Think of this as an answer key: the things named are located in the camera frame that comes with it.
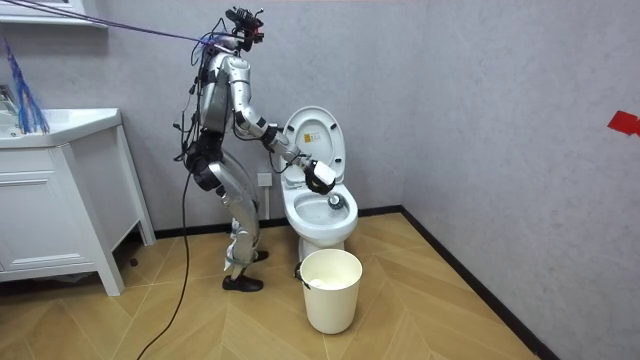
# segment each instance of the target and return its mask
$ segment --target humanoid robot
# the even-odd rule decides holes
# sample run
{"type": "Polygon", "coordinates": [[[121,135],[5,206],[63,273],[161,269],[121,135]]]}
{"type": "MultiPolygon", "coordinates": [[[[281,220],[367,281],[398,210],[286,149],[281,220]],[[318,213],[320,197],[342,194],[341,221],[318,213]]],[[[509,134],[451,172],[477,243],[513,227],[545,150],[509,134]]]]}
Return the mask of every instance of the humanoid robot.
{"type": "Polygon", "coordinates": [[[310,190],[327,194],[335,185],[335,173],[311,154],[303,154],[298,146],[269,126],[251,105],[249,63],[240,51],[249,51],[260,43],[263,22],[245,9],[229,9],[226,16],[235,23],[228,35],[221,35],[202,50],[202,64],[195,84],[199,101],[194,121],[201,129],[199,136],[185,149],[185,166],[195,182],[205,191],[214,190],[233,216],[230,250],[226,261],[231,275],[225,277],[225,290],[259,291],[263,282],[244,275],[253,262],[266,259],[266,251],[256,251],[260,242],[258,201],[249,175],[242,165],[222,148],[225,132],[230,129],[243,140],[259,140],[270,152],[281,156],[290,166],[300,166],[310,190]]]}

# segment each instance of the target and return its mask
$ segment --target plastic bucket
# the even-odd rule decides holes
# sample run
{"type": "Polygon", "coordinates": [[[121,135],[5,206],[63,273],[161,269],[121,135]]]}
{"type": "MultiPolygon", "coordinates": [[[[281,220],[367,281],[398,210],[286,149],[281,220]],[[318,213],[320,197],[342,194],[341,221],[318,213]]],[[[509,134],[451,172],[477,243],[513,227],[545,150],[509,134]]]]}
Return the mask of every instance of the plastic bucket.
{"type": "Polygon", "coordinates": [[[347,330],[356,313],[360,260],[343,250],[319,250],[298,264],[295,277],[302,281],[311,326],[325,334],[347,330]]]}

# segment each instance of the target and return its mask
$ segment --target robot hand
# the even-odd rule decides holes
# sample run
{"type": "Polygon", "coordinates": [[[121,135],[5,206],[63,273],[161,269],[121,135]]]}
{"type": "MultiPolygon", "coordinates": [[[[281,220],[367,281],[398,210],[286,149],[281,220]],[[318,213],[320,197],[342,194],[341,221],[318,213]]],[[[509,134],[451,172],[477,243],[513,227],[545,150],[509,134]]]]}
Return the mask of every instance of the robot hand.
{"type": "Polygon", "coordinates": [[[308,160],[303,168],[309,190],[327,195],[336,185],[336,173],[322,161],[308,160]]]}

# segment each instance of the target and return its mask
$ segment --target white sink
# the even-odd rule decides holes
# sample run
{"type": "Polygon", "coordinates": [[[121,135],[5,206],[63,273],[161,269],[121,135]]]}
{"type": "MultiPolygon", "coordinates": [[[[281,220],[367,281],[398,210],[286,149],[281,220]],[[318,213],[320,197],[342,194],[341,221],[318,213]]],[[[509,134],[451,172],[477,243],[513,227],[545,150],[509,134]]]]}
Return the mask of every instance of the white sink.
{"type": "Polygon", "coordinates": [[[0,149],[58,146],[122,123],[118,109],[54,109],[43,113],[49,122],[48,134],[21,134],[15,127],[15,116],[0,111],[0,149]]]}

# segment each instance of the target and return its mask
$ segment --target cabinet door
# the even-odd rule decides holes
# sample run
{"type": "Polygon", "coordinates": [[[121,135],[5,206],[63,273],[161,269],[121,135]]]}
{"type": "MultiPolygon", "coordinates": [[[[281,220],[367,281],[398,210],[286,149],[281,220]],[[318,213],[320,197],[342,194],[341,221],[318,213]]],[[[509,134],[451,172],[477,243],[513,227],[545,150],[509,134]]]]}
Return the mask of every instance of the cabinet door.
{"type": "Polygon", "coordinates": [[[71,204],[53,171],[0,174],[5,271],[88,262],[71,204]]]}

